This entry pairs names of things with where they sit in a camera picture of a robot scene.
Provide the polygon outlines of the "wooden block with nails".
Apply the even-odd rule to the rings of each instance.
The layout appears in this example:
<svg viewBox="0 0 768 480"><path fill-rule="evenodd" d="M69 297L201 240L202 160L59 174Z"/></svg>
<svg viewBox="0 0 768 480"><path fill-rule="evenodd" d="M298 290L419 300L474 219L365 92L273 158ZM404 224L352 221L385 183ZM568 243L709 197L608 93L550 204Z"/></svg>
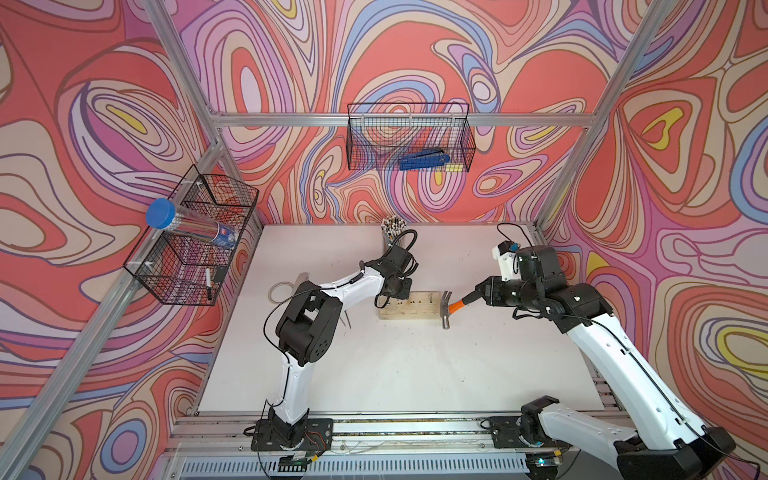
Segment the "wooden block with nails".
<svg viewBox="0 0 768 480"><path fill-rule="evenodd" d="M407 299L392 299L378 311L380 320L440 320L443 293L412 291Z"/></svg>

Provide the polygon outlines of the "claw hammer orange black handle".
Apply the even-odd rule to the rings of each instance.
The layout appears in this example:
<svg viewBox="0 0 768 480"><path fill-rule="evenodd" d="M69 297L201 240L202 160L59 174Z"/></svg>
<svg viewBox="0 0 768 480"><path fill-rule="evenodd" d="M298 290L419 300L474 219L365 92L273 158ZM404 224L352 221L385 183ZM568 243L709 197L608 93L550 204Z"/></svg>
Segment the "claw hammer orange black handle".
<svg viewBox="0 0 768 480"><path fill-rule="evenodd" d="M451 297L452 297L451 291L444 291L441 295L440 317L442 322L442 328L444 330L448 330L450 328L450 317L452 314L461 310L465 306L481 299L482 295L478 291L472 291L456 301L452 301Z"/></svg>

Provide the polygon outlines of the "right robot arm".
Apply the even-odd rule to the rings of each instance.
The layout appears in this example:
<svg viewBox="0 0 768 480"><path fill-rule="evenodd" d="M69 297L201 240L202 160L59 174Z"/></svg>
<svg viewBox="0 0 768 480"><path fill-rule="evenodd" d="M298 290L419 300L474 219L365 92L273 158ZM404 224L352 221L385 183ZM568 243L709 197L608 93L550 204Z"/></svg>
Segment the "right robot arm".
<svg viewBox="0 0 768 480"><path fill-rule="evenodd" d="M601 293L567 282L553 248L504 241L492 257L499 275L479 283L471 298L510 308L516 319L552 322L590 360L633 422L611 424L544 395L522 406L512 428L517 442L565 442L625 479L703 479L734 452L727 430L706 425L650 366Z"/></svg>

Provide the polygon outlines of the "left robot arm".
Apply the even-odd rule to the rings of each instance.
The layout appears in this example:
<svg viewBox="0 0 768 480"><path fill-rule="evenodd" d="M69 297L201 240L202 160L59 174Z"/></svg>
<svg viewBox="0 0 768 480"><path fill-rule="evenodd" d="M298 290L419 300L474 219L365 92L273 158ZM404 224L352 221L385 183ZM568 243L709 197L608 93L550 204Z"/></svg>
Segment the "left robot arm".
<svg viewBox="0 0 768 480"><path fill-rule="evenodd" d="M271 427L283 437L303 428L310 411L314 366L330 349L341 316L367 300L383 308L392 299L406 299L417 268L410 249L393 244L382 256L362 261L356 272L339 280L299 284L275 328L286 378L280 400L268 411Z"/></svg>

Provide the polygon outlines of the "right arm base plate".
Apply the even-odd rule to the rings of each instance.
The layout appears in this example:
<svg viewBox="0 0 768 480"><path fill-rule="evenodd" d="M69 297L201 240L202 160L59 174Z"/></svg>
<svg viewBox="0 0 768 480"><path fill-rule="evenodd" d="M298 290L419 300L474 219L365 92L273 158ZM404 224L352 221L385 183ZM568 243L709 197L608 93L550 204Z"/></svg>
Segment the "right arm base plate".
<svg viewBox="0 0 768 480"><path fill-rule="evenodd" d="M526 415L491 416L479 425L491 435L496 449L571 449L570 444L549 437L537 420Z"/></svg>

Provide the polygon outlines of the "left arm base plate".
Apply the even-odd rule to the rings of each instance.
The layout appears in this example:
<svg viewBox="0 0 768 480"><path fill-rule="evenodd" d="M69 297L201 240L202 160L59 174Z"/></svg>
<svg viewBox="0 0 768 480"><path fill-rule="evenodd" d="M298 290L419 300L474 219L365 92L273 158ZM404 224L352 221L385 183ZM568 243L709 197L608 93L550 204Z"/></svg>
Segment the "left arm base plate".
<svg viewBox="0 0 768 480"><path fill-rule="evenodd" d="M254 452L313 452L329 450L333 443L334 421L331 418L300 420L296 425L284 424L279 418L259 420L253 428L251 450Z"/></svg>

